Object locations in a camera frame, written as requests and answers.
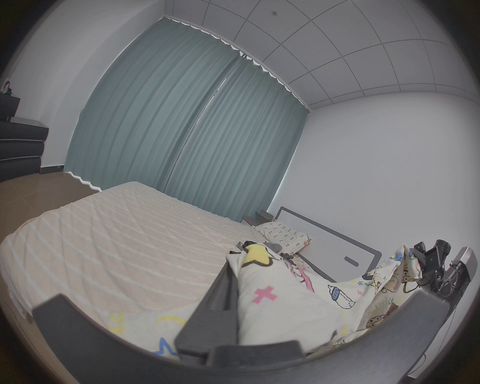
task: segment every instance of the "ceiling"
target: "ceiling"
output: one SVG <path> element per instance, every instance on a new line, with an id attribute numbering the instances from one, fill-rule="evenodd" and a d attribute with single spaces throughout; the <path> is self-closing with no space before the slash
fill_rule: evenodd
<path id="1" fill-rule="evenodd" d="M 452 38 L 417 0 L 166 0 L 262 62 L 310 109 L 394 92 L 442 92 L 480 104 Z"/>

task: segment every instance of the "pink cross print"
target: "pink cross print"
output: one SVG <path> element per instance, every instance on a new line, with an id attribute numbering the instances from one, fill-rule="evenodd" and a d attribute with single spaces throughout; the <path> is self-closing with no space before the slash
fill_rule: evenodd
<path id="1" fill-rule="evenodd" d="M 258 295 L 258 296 L 253 300 L 253 302 L 256 304 L 259 304 L 263 298 L 270 299 L 271 301 L 275 300 L 278 296 L 271 293 L 272 291 L 273 291 L 273 287 L 271 286 L 268 286 L 265 289 L 257 289 L 255 291 L 255 295 Z"/>

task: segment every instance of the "bed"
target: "bed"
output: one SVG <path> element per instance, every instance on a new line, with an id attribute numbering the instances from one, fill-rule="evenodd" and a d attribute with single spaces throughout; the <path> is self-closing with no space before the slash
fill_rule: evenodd
<path id="1" fill-rule="evenodd" d="M 253 227 L 129 182 L 48 211 L 0 245 L 1 306 L 21 340 L 66 383 L 33 321 L 58 293 L 106 327 L 114 311 L 171 309 L 197 302 Z"/>

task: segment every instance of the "headboard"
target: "headboard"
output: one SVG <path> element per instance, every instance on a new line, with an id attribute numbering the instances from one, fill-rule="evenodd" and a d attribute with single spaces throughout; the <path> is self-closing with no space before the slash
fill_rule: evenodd
<path id="1" fill-rule="evenodd" d="M 349 281 L 374 269 L 382 253 L 316 223 L 285 207 L 275 220 L 305 232 L 312 242 L 297 252 L 312 269 L 331 282 Z"/>

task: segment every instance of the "curtain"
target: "curtain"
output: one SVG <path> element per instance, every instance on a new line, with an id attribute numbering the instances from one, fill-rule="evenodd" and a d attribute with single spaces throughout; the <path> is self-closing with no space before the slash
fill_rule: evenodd
<path id="1" fill-rule="evenodd" d="M 195 122 L 239 60 L 220 40 L 161 19 L 95 87 L 65 171 L 101 189 L 136 180 L 163 191 Z"/>
<path id="2" fill-rule="evenodd" d="M 241 221 L 268 208 L 307 115 L 245 55 L 163 18 L 95 87 L 64 170 L 101 189 L 139 181 Z"/>
<path id="3" fill-rule="evenodd" d="M 244 57 L 194 127 L 165 193 L 236 221 L 267 209 L 307 115 L 283 85 Z"/>

